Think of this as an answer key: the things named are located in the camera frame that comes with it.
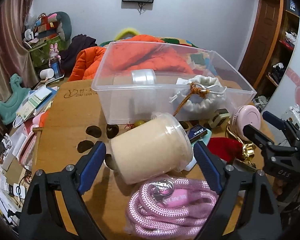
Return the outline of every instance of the metal screw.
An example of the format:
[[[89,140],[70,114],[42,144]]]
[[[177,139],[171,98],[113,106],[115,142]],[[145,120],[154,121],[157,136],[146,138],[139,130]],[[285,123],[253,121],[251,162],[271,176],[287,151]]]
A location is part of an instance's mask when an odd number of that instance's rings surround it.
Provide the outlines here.
[[[227,170],[227,171],[233,171],[233,170],[234,170],[234,166],[232,166],[232,165],[227,165],[227,166],[226,166],[226,170]]]
[[[67,171],[73,171],[73,169],[74,169],[74,166],[72,164],[69,164],[66,166]]]
[[[263,170],[257,170],[257,173],[260,175],[260,176],[264,176],[265,172]]]
[[[37,176],[41,176],[41,175],[42,175],[42,173],[43,173],[43,171],[42,171],[42,170],[37,170],[37,171],[35,172],[35,174],[36,174]]]

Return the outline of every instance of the pink round device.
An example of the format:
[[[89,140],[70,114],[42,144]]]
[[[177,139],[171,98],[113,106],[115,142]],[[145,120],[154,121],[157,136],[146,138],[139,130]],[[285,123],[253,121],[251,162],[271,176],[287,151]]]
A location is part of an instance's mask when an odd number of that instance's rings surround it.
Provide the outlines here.
[[[231,119],[231,128],[242,140],[247,141],[243,135],[245,125],[251,124],[253,127],[260,129],[261,115],[255,106],[242,106]]]

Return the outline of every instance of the pink label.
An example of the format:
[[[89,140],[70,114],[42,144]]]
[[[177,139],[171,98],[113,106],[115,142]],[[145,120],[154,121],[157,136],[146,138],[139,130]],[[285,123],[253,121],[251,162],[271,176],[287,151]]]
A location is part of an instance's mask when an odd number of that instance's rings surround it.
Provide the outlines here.
[[[176,189],[170,197],[163,200],[163,203],[168,208],[186,206],[189,204],[188,191],[186,189]]]

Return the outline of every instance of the pink bunny figure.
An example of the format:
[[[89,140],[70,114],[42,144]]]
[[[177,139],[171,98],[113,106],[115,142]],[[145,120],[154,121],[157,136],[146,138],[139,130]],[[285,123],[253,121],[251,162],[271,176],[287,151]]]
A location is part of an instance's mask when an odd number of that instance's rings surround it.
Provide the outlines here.
[[[50,51],[49,51],[49,67],[50,66],[50,60],[53,58],[58,58],[59,62],[61,62],[61,56],[59,55],[59,50],[58,50],[58,43],[55,43],[54,46],[53,44],[50,45]]]

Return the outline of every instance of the green box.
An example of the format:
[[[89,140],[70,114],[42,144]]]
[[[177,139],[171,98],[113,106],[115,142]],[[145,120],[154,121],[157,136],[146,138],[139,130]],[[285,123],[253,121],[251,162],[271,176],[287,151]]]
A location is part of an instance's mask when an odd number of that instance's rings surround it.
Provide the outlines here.
[[[30,52],[33,67],[40,67],[49,62],[49,52],[51,44],[58,44],[58,50],[64,50],[67,48],[66,42],[62,41],[59,36],[47,40],[44,43],[36,44],[32,49],[28,49]]]

